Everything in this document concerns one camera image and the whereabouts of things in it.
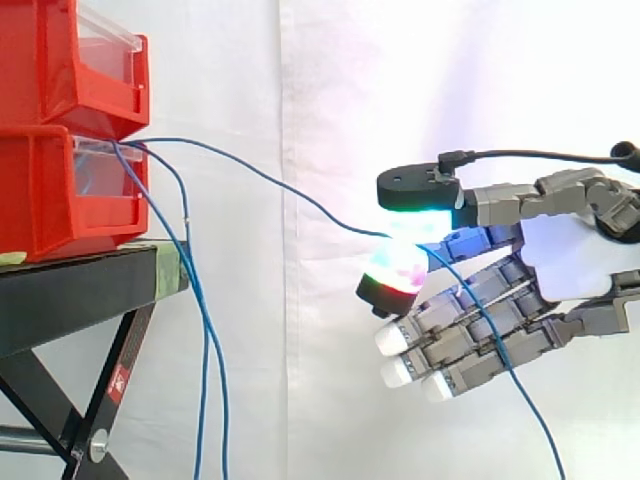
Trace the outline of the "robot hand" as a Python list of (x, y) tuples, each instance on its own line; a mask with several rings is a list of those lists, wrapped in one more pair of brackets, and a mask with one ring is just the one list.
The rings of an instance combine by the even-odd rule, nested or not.
[(356, 293), (390, 388), (446, 401), (639, 315), (639, 191), (594, 168), (465, 188), (444, 162), (382, 173), (393, 218)]

